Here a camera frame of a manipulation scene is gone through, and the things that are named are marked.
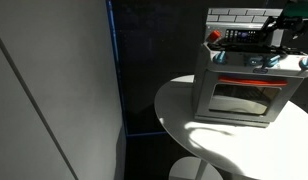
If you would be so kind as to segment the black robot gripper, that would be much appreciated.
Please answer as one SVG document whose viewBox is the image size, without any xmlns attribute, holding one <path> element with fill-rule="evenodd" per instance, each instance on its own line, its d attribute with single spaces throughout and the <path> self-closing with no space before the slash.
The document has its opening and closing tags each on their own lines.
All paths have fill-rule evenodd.
<svg viewBox="0 0 308 180">
<path fill-rule="evenodd" d="M 261 28 L 263 36 L 277 29 L 291 30 L 293 37 L 304 35 L 308 29 L 308 0 L 288 0 L 279 17 L 268 17 Z"/>
</svg>

